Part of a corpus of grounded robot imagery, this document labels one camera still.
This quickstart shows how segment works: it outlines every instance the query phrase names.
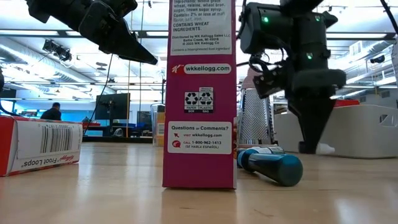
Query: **ceiling light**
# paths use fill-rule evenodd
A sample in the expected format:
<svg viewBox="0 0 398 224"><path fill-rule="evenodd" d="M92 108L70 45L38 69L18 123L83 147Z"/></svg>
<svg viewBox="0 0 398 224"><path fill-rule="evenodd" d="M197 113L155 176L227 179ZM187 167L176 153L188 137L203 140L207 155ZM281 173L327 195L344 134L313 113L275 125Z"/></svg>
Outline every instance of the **ceiling light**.
<svg viewBox="0 0 398 224"><path fill-rule="evenodd" d="M379 86L379 85L385 85L385 84L393 83L393 82L396 82L396 81L397 81L397 78L396 78L396 77L388 77L388 78L383 78L383 79L380 80L380 81L377 81L377 82L376 82L376 85L377 85L377 86Z"/></svg>
<svg viewBox="0 0 398 224"><path fill-rule="evenodd" d="M374 86L350 86L346 85L344 88L374 88Z"/></svg>
<svg viewBox="0 0 398 224"><path fill-rule="evenodd" d="M342 97L342 96L341 95L336 95L336 96L331 96L330 99L331 100L335 100L335 99L340 98L340 97Z"/></svg>
<svg viewBox="0 0 398 224"><path fill-rule="evenodd" d="M359 81L361 79L363 79L364 77L362 75L358 75L357 77L354 78L350 78L349 80L346 81L347 84L351 84L354 83L356 81Z"/></svg>
<svg viewBox="0 0 398 224"><path fill-rule="evenodd" d="M1 100L21 100L22 98L1 98Z"/></svg>
<svg viewBox="0 0 398 224"><path fill-rule="evenodd" d="M360 93L363 93L363 92L365 92L365 91L366 91L366 90L355 91L355 92L352 92L352 93L348 93L347 95L344 95L344 97L347 97L347 96L355 96L355 95L360 94Z"/></svg>
<svg viewBox="0 0 398 224"><path fill-rule="evenodd" d="M91 83L87 83L87 82L61 82L59 83L59 85L91 85Z"/></svg>
<svg viewBox="0 0 398 224"><path fill-rule="evenodd" d="M384 38L387 34L356 34L356 33L327 33L327 38L339 38L339 39L377 39Z"/></svg>
<svg viewBox="0 0 398 224"><path fill-rule="evenodd" d="M20 83L20 84L29 84L29 85L49 85L51 82L11 82L11 83Z"/></svg>
<svg viewBox="0 0 398 224"><path fill-rule="evenodd" d="M0 30L2 35L59 35L54 30Z"/></svg>
<svg viewBox="0 0 398 224"><path fill-rule="evenodd" d="M67 35L71 36L81 36L79 32L76 31L66 31Z"/></svg>
<svg viewBox="0 0 398 224"><path fill-rule="evenodd" d="M389 85L389 86L379 86L379 88L392 88L392 89L396 89L396 88L398 88L398 87L395 86L395 85Z"/></svg>
<svg viewBox="0 0 398 224"><path fill-rule="evenodd" d="M163 37L168 37L169 32L166 31L148 31L147 32L148 36L163 36Z"/></svg>
<svg viewBox="0 0 398 224"><path fill-rule="evenodd" d="M287 104L287 102L271 102L271 104L281 104L281 105L285 105L285 104Z"/></svg>

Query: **wooden table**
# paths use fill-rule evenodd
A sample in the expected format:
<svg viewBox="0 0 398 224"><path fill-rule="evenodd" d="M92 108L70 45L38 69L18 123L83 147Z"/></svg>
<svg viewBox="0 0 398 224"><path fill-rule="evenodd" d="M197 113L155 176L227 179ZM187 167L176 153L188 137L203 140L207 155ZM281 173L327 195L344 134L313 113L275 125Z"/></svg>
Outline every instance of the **wooden table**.
<svg viewBox="0 0 398 224"><path fill-rule="evenodd" d="M296 187L238 172L238 189L162 185L162 148L84 143L79 164L0 178L0 223L398 223L398 159L299 155Z"/></svg>

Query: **nutrition label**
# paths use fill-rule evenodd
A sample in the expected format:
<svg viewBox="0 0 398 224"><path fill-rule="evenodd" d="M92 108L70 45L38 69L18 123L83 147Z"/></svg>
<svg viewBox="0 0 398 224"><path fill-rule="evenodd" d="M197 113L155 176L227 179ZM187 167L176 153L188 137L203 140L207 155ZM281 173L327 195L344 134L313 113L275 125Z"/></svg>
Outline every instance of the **nutrition label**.
<svg viewBox="0 0 398 224"><path fill-rule="evenodd" d="M231 0L173 0L171 55L232 54Z"/></svg>

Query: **person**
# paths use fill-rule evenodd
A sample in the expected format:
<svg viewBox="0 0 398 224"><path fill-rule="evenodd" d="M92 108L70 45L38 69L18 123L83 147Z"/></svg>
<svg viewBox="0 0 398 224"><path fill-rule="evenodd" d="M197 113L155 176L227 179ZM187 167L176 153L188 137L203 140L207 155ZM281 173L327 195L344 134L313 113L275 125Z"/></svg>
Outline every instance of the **person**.
<svg viewBox="0 0 398 224"><path fill-rule="evenodd" d="M52 108L45 111L40 119L51 119L60 121L61 120L61 112L60 112L60 103L53 103Z"/></svg>

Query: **computer monitor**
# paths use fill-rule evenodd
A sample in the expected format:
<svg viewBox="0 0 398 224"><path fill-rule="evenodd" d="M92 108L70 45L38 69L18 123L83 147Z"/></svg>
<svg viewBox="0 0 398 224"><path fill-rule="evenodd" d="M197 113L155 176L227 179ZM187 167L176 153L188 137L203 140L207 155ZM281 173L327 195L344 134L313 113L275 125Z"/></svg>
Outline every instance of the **computer monitor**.
<svg viewBox="0 0 398 224"><path fill-rule="evenodd" d="M95 119L129 119L130 93L97 96Z"/></svg>
<svg viewBox="0 0 398 224"><path fill-rule="evenodd" d="M150 111L137 112L137 128L152 131L152 119L150 117Z"/></svg>

